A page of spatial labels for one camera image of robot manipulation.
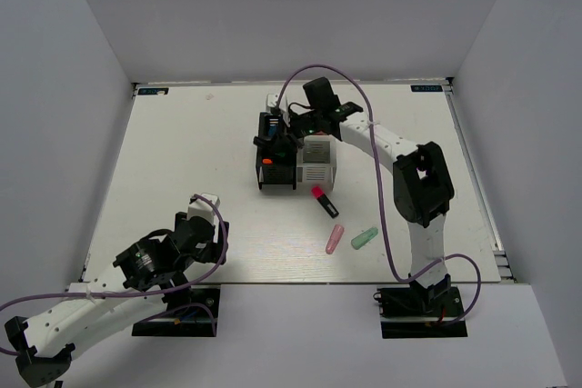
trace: white backdrop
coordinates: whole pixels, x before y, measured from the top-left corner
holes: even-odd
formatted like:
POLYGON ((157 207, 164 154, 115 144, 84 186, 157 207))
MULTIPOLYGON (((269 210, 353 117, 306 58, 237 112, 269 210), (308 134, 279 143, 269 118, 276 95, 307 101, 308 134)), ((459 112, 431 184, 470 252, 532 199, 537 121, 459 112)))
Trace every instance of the white backdrop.
POLYGON ((530 282, 568 386, 579 328, 582 0, 497 0, 456 80, 457 107, 517 277, 530 282))
POLYGON ((495 0, 87 0, 134 82, 455 75, 495 0))
MULTIPOLYGON (((0 303, 78 279, 131 109, 85 0, 0 0, 0 303)), ((34 315, 52 302, 0 316, 34 315)), ((20 387, 0 355, 0 385, 20 387)))

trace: black mounting base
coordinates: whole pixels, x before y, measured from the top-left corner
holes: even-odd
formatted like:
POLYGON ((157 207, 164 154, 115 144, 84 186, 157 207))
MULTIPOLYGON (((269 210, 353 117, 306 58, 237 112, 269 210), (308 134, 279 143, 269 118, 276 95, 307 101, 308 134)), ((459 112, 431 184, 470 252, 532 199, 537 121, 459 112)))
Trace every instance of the black mounting base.
POLYGON ((374 299, 380 303, 382 338, 467 337, 464 320, 446 324, 464 311, 461 294, 455 286, 426 311, 418 304, 414 290, 407 287, 380 288, 374 299))
MULTIPOLYGON (((218 328, 220 288, 193 288, 190 290, 190 302, 208 306, 215 317, 216 329, 218 328)), ((157 320, 136 323, 131 336, 213 337, 214 335, 206 311, 194 307, 157 320)))

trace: wire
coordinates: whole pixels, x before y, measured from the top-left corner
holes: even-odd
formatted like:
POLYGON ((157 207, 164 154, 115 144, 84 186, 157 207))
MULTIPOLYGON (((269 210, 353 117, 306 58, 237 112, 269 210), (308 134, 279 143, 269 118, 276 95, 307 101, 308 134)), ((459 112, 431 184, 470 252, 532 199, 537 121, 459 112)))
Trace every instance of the wire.
POLYGON ((144 320, 142 320, 140 323, 149 322, 150 320, 154 320, 155 318, 160 318, 160 317, 164 317, 166 315, 171 315, 171 314, 175 313, 176 311, 179 311, 180 309, 186 309, 186 308, 200 308, 203 311, 206 311, 206 313, 208 314, 208 318, 210 318, 210 324, 212 325, 212 334, 214 336, 216 336, 216 318, 212 315, 212 312, 210 311, 208 306, 206 306, 205 304, 201 304, 201 303, 183 304, 182 306, 178 306, 174 309, 170 309, 169 311, 163 311, 162 313, 157 313, 156 315, 152 315, 150 317, 147 317, 144 320))
POLYGON ((300 104, 299 102, 291 102, 291 103, 289 104, 289 106, 287 107, 287 109, 288 109, 289 111, 291 111, 291 106, 293 106, 294 104, 296 104, 297 106, 299 106, 300 108, 303 108, 303 109, 307 109, 307 110, 311 110, 311 109, 313 109, 311 106, 309 106, 309 105, 306 105, 306 104, 300 104))
POLYGON ((377 190, 378 190, 378 206, 379 206, 379 211, 380 211, 380 223, 382 225, 382 235, 384 237, 384 246, 386 248, 386 258, 388 259, 388 264, 390 265, 390 271, 392 272, 392 275, 394 275, 396 281, 401 283, 401 284, 410 284, 411 282, 415 281, 420 276, 422 276, 424 273, 426 273, 428 270, 433 268, 435 265, 440 264, 441 262, 444 262, 445 260, 454 259, 454 258, 463 258, 463 259, 469 261, 473 265, 473 267, 475 268, 475 272, 477 273, 477 290, 475 291, 475 296, 473 297, 473 301, 471 302, 471 304, 467 307, 467 309, 462 314, 460 314, 457 318, 455 318, 454 320, 451 320, 450 322, 443 323, 443 325, 453 324, 453 323, 456 323, 456 322, 462 320, 465 316, 467 316, 468 313, 471 312, 471 310, 473 309, 473 307, 477 303, 477 299, 481 293, 481 272, 479 270, 479 267, 475 263, 475 261, 473 261, 467 255, 465 255, 465 254, 450 254, 449 256, 445 256, 444 260, 440 259, 440 258, 436 259, 432 263, 430 263, 427 266, 425 266, 424 268, 422 268, 420 271, 416 272, 415 274, 410 275, 407 278, 401 277, 398 274, 398 272, 396 271, 396 265, 394 264, 394 257, 392 255, 392 250, 390 248, 390 240, 388 238, 388 228, 386 225, 386 208, 384 206, 384 187, 382 186, 382 173, 380 170, 380 158, 378 156, 378 151, 376 149, 376 136, 374 134, 374 114, 372 111, 372 105, 370 104, 370 100, 368 99, 366 93, 364 92, 362 87, 359 85, 359 83, 351 76, 345 74, 344 72, 342 72, 341 70, 338 70, 335 67, 332 67, 331 65, 325 65, 325 64, 306 65, 304 67, 301 67, 301 68, 295 70, 295 72, 293 72, 287 78, 287 80, 283 84, 283 87, 281 88, 281 91, 279 93, 279 99, 276 102, 276 107, 278 108, 279 105, 281 104, 281 100, 283 99, 283 94, 284 94, 286 88, 288 87, 289 83, 293 80, 293 78, 295 76, 297 76, 298 74, 300 74, 301 72, 304 72, 305 70, 309 70, 311 68, 324 68, 326 70, 330 70, 332 72, 335 72, 340 76, 343 76, 351 85, 353 85, 356 88, 356 90, 360 93, 360 95, 364 99, 364 102, 366 103, 368 118, 370 121, 370 126, 369 126, 369 128, 370 128, 370 143, 372 145, 372 155, 374 157, 374 168, 376 169, 376 185, 377 185, 377 190))
POLYGON ((443 306, 443 310, 440 313, 440 317, 438 317, 438 320, 436 320, 434 323, 432 323, 432 326, 439 326, 443 320, 445 320, 445 315, 447 315, 447 309, 445 308, 445 306, 443 306))
MULTIPOLYGON (((194 194, 194 196, 192 198, 195 200, 200 200, 201 202, 204 202, 205 204, 210 206, 210 208, 212 208, 212 210, 216 214, 216 217, 218 218, 218 222, 220 223, 220 229, 222 230, 222 235, 224 236, 224 240, 225 240, 223 247, 222 247, 222 253, 219 256, 218 261, 216 261, 216 264, 214 264, 210 270, 208 270, 206 273, 202 274, 200 277, 194 279, 193 281, 187 282, 187 283, 182 284, 182 285, 174 286, 172 288, 166 288, 165 290, 155 290, 155 291, 146 291, 146 292, 138 292, 138 293, 107 293, 107 292, 105 292, 105 293, 90 293, 89 295, 95 299, 130 299, 133 297, 147 297, 149 295, 175 293, 175 292, 184 290, 186 288, 189 288, 192 285, 196 285, 196 284, 201 283, 208 276, 210 276, 212 273, 214 273, 216 271, 216 269, 220 266, 220 264, 225 260, 226 251, 228 250, 228 231, 226 230, 225 221, 223 220, 222 215, 218 211, 218 208, 216 208, 216 206, 212 202, 210 202, 208 199, 206 199, 205 197, 203 197, 199 194, 194 194)), ((86 299, 87 294, 86 293, 47 293, 47 294, 28 295, 26 297, 19 297, 17 299, 11 300, 10 302, 7 302, 7 303, 0 305, 0 313, 4 309, 9 308, 10 306, 14 306, 15 304, 19 304, 19 303, 32 302, 34 300, 62 299, 62 298, 86 299)), ((208 308, 206 306, 203 306, 200 303, 191 303, 191 304, 186 305, 184 307, 186 308, 186 307, 190 307, 190 306, 202 307, 202 309, 205 309, 210 314, 211 320, 214 321, 214 318, 212 317, 212 313, 210 313, 210 311, 208 310, 208 308)), ((175 312, 178 309, 182 309, 182 308, 181 307, 175 308, 172 310, 172 312, 175 312)), ((0 347, 0 353, 7 354, 9 356, 18 356, 17 352, 7 350, 3 347, 0 347)))
POLYGON ((180 318, 180 322, 183 322, 185 320, 189 320, 191 318, 194 318, 194 316, 196 315, 196 313, 198 312, 197 309, 195 309, 194 311, 192 311, 191 313, 185 315, 184 317, 180 318))

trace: black bracket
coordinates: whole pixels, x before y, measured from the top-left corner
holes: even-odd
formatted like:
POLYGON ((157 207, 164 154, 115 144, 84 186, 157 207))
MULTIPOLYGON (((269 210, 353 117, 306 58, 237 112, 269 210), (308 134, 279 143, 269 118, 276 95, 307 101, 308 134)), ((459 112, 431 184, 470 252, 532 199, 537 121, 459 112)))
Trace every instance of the black bracket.
POLYGON ((458 338, 467 336, 464 320, 447 324, 463 313, 461 294, 456 287, 441 295, 430 309, 419 304, 416 293, 407 287, 378 289, 374 299, 380 305, 382 338, 458 338))
POLYGON ((412 281, 410 289, 413 291, 413 296, 416 297, 418 306, 424 312, 431 311, 440 297, 451 290, 451 276, 450 274, 445 274, 443 280, 438 284, 428 286, 428 288, 425 288, 417 281, 412 281))
MULTIPOLYGON (((220 288, 187 289, 189 303, 200 303, 208 307, 218 324, 220 288)), ((193 307, 179 310, 164 318, 134 324, 132 336, 213 337, 211 320, 206 311, 193 307)))
POLYGON ((74 344, 67 344, 52 358, 36 357, 36 348, 29 347, 26 342, 25 330, 28 323, 24 317, 14 317, 5 323, 8 341, 18 352, 16 367, 20 376, 31 388, 45 386, 61 377, 71 366, 71 352, 74 344))
POLYGON ((219 227, 215 244, 214 234, 215 227, 204 218, 196 216, 186 220, 186 213, 178 213, 173 232, 168 229, 153 231, 120 253, 113 266, 119 266, 124 272, 125 288, 147 291, 154 285, 170 284, 193 262, 218 261, 224 236, 219 227))
POLYGON ((443 151, 433 142, 399 156, 393 166, 393 179, 396 209, 407 221, 423 227, 446 214, 455 195, 443 151))
POLYGON ((290 130, 297 138, 323 132, 341 141, 339 124, 351 114, 364 111, 361 106, 353 102, 340 104, 339 97, 334 94, 326 77, 308 82, 303 85, 303 90, 311 110, 303 114, 295 114, 289 110, 290 130))

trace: label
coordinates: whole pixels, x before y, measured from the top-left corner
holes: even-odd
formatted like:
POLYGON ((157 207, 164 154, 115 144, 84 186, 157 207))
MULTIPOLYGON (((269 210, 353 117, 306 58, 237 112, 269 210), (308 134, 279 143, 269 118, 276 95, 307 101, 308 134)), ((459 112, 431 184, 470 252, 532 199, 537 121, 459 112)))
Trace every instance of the label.
POLYGON ((443 87, 441 85, 410 85, 410 90, 413 93, 442 93, 443 87))
POLYGON ((169 88, 139 88, 137 95, 167 95, 169 88))

